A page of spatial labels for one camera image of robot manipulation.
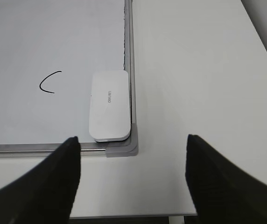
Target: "black marker writing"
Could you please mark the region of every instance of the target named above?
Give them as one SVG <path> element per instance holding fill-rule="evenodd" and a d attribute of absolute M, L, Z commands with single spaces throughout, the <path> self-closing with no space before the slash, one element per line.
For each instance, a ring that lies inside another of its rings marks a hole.
<path fill-rule="evenodd" d="M 54 93 L 54 92 L 51 92 L 51 91 L 44 90 L 44 89 L 41 87 L 41 85 L 42 85 L 42 83 L 43 83 L 47 78 L 51 77 L 52 75 L 54 75 L 54 74 L 56 74 L 56 73 L 58 73 L 58 72 L 62 72 L 62 71 L 56 71 L 56 72 L 54 72 L 54 73 L 51 73 L 49 76 L 46 76 L 46 77 L 40 82 L 40 84 L 39 84 L 39 88 L 40 88 L 42 91 L 44 91 L 44 92 Z"/>

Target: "whiteboard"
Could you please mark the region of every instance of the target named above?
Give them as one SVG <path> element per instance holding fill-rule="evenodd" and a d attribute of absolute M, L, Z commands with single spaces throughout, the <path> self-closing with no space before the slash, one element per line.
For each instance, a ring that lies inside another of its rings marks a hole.
<path fill-rule="evenodd" d="M 120 69 L 124 1 L 0 0 L 0 144 L 94 142 L 92 75 Z"/>

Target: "table surface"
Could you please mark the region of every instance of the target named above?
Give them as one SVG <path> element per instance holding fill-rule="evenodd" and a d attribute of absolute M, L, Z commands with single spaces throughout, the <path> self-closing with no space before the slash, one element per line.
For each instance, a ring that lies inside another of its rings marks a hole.
<path fill-rule="evenodd" d="M 189 133 L 267 184 L 267 52 L 241 2 L 134 0 L 140 152 L 82 158 L 73 217 L 195 213 Z M 42 159 L 0 159 L 0 188 Z"/>

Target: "white eraser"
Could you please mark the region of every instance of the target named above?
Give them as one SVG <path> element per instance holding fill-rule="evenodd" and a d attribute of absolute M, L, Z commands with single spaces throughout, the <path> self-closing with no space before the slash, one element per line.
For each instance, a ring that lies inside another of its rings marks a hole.
<path fill-rule="evenodd" d="M 89 132 L 95 141 L 121 141 L 130 134 L 129 77 L 124 70 L 93 75 Z"/>

